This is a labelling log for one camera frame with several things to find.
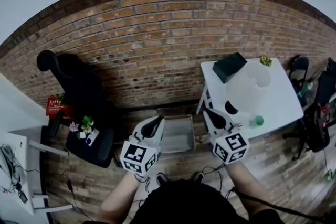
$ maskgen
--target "chair armrest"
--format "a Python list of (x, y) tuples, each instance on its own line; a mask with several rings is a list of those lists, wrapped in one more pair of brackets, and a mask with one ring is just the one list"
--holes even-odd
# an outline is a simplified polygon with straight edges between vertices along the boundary
[(56, 118), (54, 119), (54, 121), (52, 122), (52, 125), (50, 127), (50, 131), (49, 131), (49, 136), (56, 136), (57, 132), (58, 132), (58, 128), (62, 122), (64, 116), (64, 111), (63, 110), (59, 110), (57, 112)]

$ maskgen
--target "person's left arm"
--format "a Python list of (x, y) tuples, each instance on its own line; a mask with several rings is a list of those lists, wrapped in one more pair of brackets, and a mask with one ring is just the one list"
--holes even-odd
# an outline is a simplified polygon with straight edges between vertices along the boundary
[(108, 224), (122, 224), (133, 203), (140, 182), (134, 174), (127, 173), (102, 203), (97, 215), (97, 221)]

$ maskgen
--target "pink flower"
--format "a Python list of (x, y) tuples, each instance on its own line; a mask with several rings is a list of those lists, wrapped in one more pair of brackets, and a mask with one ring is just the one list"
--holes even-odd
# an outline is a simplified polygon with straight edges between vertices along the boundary
[(69, 129), (70, 129), (71, 132), (77, 132), (78, 131), (78, 124), (76, 124), (74, 122), (71, 122), (70, 126), (69, 126)]

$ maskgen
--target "brick wall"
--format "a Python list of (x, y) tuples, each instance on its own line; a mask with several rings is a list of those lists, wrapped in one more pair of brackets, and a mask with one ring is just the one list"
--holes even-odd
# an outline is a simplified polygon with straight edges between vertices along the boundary
[(0, 46), (0, 71), (45, 106), (62, 88), (38, 53), (77, 54), (117, 106), (170, 103), (199, 98), (200, 63), (232, 52), (317, 65), (336, 56), (335, 29), (302, 0), (60, 0)]

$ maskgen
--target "black shirt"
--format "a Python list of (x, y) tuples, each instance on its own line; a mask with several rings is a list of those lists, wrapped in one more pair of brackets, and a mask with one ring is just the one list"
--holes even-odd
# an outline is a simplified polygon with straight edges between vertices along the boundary
[(247, 221), (215, 188), (190, 180), (178, 180), (152, 191), (131, 224), (248, 222), (284, 224), (272, 209), (263, 210)]

